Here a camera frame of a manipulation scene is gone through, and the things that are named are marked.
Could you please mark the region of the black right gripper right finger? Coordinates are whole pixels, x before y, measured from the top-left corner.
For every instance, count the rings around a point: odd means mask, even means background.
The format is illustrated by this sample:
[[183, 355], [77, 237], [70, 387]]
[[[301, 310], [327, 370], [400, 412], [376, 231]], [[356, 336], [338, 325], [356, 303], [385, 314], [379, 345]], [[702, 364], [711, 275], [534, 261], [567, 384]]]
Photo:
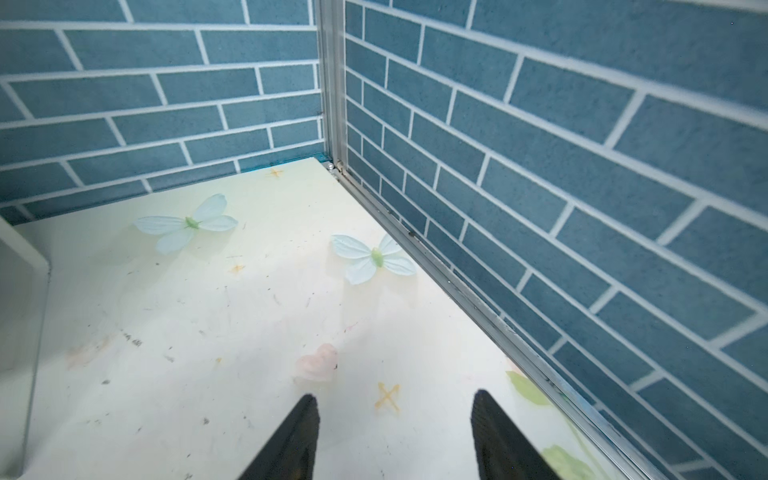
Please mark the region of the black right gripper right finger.
[[486, 390], [474, 395], [471, 427], [481, 480], [559, 479]]

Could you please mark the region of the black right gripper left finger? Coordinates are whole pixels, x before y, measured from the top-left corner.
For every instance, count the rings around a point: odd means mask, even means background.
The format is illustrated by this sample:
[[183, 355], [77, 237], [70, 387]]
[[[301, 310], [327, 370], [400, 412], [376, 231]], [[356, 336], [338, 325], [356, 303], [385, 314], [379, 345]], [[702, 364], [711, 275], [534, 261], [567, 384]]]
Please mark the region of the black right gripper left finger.
[[314, 395], [303, 395], [239, 480], [310, 480], [319, 439], [320, 415]]

